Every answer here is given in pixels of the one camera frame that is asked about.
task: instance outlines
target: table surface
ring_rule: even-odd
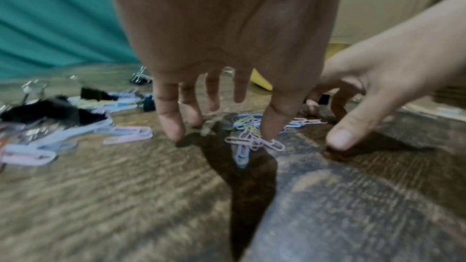
[[[122,91],[137,69],[90,65],[42,80],[48,95],[77,95],[71,74]],[[269,92],[251,85],[237,105],[222,79],[221,112],[176,146],[155,113],[133,110],[116,124],[150,126],[152,140],[103,147],[103,136],[83,136],[47,166],[7,165],[0,261],[466,260],[465,123],[396,113],[345,162],[322,155],[330,124],[308,126],[280,136],[284,152],[260,150],[239,169],[221,124],[261,112]],[[0,83],[0,101],[18,102],[25,81]]]

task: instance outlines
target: wood grain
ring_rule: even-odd
[[[120,91],[136,70],[87,66],[41,79],[48,95],[77,94],[70,74]],[[0,100],[18,101],[24,82],[0,84]],[[309,126],[280,136],[284,152],[258,151],[239,169],[222,125],[235,112],[261,112],[269,94],[251,85],[236,105],[232,89],[222,77],[221,112],[176,146],[154,113],[128,111],[117,125],[150,126],[152,140],[103,147],[103,136],[85,136],[47,166],[8,165],[0,261],[466,259],[465,123],[397,113],[344,163],[322,156],[331,125]],[[206,110],[203,90],[198,83]]]

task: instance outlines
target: hand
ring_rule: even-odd
[[[271,140],[295,116],[317,82],[338,0],[114,0],[129,40],[154,77],[167,136],[185,130],[178,101],[202,124],[195,84],[207,73],[209,108],[220,107],[219,76],[234,68],[234,101],[245,99],[253,68],[273,85],[261,126]]]
[[[339,88],[331,110],[341,121],[327,144],[347,150],[398,107],[447,85],[466,72],[466,0],[445,0],[415,18],[331,58],[307,97],[318,114],[320,96]],[[349,114],[345,104],[364,100]]]

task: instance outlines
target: teal curtain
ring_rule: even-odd
[[[111,0],[0,0],[0,79],[137,62]]]

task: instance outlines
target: yellow object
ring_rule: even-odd
[[[330,43],[329,47],[327,48],[327,54],[325,55],[325,60],[330,59],[331,57],[333,57],[334,55],[336,55],[340,51],[350,47],[350,45],[351,44],[349,44],[349,43]],[[262,88],[264,88],[264,89],[266,89],[268,91],[272,91],[272,85],[267,80],[265,80],[261,76],[261,74],[259,74],[259,72],[256,71],[256,69],[254,69],[252,71],[251,81],[254,84],[257,84],[260,87],[262,87]]]

